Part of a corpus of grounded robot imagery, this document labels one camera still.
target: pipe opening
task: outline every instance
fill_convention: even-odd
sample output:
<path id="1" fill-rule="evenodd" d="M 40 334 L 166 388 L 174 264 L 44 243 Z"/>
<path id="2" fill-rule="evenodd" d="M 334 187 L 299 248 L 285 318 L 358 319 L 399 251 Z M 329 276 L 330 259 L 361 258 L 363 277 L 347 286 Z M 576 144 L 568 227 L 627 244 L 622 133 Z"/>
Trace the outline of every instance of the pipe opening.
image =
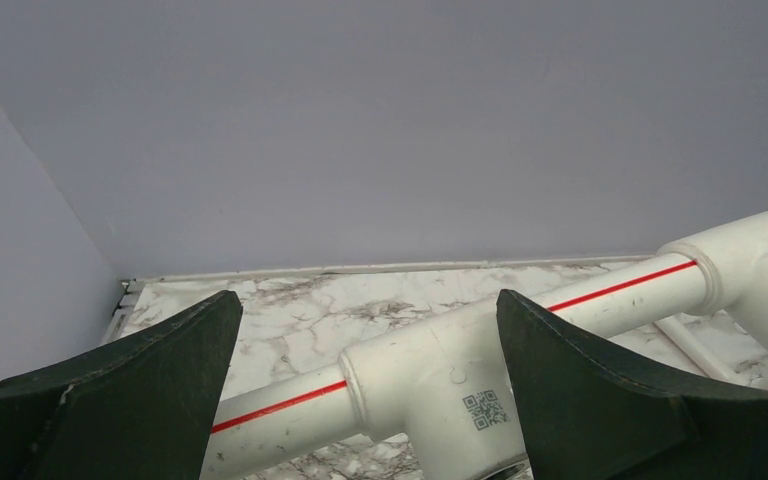
<path id="1" fill-rule="evenodd" d="M 518 463 L 516 465 L 503 468 L 496 473 L 491 473 L 489 476 L 484 477 L 483 480 L 507 480 L 514 477 L 516 474 L 523 470 L 525 470 L 525 463 Z"/>

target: white pipe with red stripe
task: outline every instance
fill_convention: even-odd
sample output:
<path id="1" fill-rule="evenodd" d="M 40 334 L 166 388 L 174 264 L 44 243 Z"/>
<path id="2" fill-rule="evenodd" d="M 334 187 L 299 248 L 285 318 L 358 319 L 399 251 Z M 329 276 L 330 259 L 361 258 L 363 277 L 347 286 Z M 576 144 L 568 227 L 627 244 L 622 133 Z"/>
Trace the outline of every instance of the white pipe with red stripe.
<path id="1" fill-rule="evenodd" d="M 532 298 L 612 336 L 705 294 L 695 262 L 667 254 Z M 359 432 L 375 441 L 408 433 L 429 480 L 486 478 L 525 460 L 495 299 L 350 346 L 339 365 L 221 402 L 202 478 L 241 478 Z M 487 419 L 474 417 L 473 401 L 498 407 L 496 422 L 477 423 Z"/>

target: gray wall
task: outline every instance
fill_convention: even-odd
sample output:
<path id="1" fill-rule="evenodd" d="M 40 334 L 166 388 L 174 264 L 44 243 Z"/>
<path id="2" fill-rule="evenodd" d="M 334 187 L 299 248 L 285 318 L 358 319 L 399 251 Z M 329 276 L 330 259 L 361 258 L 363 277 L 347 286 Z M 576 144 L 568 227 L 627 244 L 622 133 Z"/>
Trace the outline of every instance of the gray wall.
<path id="1" fill-rule="evenodd" d="M 121 284 L 0 110 L 0 379 L 95 347 Z"/>
<path id="2" fill-rule="evenodd" d="M 768 2 L 0 0 L 122 276 L 651 252 L 768 209 Z"/>

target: white trim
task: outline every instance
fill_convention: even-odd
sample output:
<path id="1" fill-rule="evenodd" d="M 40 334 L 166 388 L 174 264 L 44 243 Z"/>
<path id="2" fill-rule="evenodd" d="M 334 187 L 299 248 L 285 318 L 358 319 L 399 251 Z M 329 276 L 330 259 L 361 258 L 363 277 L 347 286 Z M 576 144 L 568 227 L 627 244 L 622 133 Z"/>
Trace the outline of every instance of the white trim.
<path id="1" fill-rule="evenodd" d="M 363 273 L 393 273 L 393 272 L 424 272 L 431 270 L 469 270 L 484 268 L 522 268 L 542 267 L 547 265 L 590 267 L 609 262 L 640 262 L 652 258 L 651 255 L 618 255 L 607 257 L 573 257 L 543 260 L 512 260 L 502 262 L 465 261 L 465 262 L 420 262 L 420 263 L 390 263 L 379 265 L 339 265 L 333 267 L 287 268 L 274 270 L 249 270 L 240 272 L 208 273 L 193 275 L 164 275 L 135 280 L 140 284 L 190 282 L 199 280 L 228 280 L 228 279 L 265 279 L 276 277 L 309 277 L 322 274 L 351 275 Z"/>

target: white marble countertop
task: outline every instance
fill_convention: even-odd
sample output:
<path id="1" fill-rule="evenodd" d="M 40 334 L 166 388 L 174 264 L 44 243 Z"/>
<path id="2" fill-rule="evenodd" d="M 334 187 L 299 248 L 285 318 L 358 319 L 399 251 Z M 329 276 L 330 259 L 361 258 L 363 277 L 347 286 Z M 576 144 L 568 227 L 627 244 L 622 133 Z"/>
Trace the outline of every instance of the white marble countertop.
<path id="1" fill-rule="evenodd" d="M 121 335 L 139 331 L 220 290 L 236 292 L 245 312 L 222 398 L 334 363 L 358 341 L 498 295 L 526 296 L 623 266 L 540 265 L 374 274 L 323 274 L 262 280 L 224 279 L 147 284 Z M 682 323 L 738 374 L 755 381 L 768 354 L 725 314 L 679 316 Z M 612 339 L 660 362 L 699 374 L 653 326 Z M 249 477 L 263 480 L 412 480 L 422 473 L 407 438 L 373 445 L 358 436 Z M 531 478 L 524 472 L 517 478 Z"/>

